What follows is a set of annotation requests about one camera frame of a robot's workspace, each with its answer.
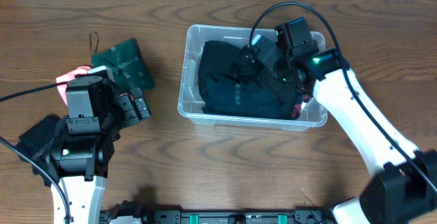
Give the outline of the dark green garment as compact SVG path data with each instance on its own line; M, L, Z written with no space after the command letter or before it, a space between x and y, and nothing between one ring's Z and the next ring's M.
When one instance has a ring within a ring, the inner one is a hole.
M107 50L91 54L93 67L107 66L112 69L114 82L121 93L139 88L141 91L155 88L155 82L147 68L137 39L131 38Z

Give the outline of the dark navy taped garment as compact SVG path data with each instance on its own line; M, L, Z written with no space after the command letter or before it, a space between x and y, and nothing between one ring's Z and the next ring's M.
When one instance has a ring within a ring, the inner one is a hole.
M280 97L252 81L238 83L222 76L207 79L206 87L206 93L199 93L207 114L291 120L296 104L296 94Z

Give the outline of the red plaid flannel garment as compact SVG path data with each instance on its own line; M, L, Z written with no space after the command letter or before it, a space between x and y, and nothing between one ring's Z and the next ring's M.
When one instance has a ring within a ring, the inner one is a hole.
M302 106L308 103L310 99L311 97L306 89L302 85L298 86L296 90L296 104L294 105L290 115L292 120L297 120L300 117Z

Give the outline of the pink printed garment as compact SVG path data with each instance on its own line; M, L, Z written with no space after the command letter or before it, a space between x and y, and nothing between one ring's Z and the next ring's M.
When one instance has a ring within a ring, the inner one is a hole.
M68 104L66 98L67 82L74 80L76 75L87 74L89 70L91 70L91 67L89 66L79 66L78 68L71 70L56 78L56 83L59 83L59 85L57 86L57 90L59 92L59 95L61 96L61 99L64 101L65 105Z

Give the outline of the black garment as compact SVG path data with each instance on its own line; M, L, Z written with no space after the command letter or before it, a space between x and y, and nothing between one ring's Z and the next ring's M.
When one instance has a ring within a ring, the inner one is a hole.
M205 42L199 64L198 84L201 93L207 92L206 81L227 77L234 81L253 81L264 65L252 55L249 46L237 47L227 42Z
M53 139L61 133L64 119L57 115L47 115L29 130L19 136L16 148L19 152L33 160L36 165L45 170L56 183L59 176L55 170L50 170L48 153L53 145Z

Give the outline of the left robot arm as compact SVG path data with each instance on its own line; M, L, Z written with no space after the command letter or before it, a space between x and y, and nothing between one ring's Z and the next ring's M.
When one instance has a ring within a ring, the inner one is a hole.
M58 179L52 185L55 223L97 223L109 161L120 131L150 117L143 92L121 94L107 76L68 81L69 116L44 159Z

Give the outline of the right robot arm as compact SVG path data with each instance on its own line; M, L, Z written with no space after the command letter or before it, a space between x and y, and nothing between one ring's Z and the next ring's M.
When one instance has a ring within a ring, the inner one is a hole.
M276 90L302 86L343 128L371 181L332 208L336 223L407 223L436 209L436 151L422 152L388 121L361 87L339 46L321 51L304 18L275 28L277 41L251 32L249 47Z

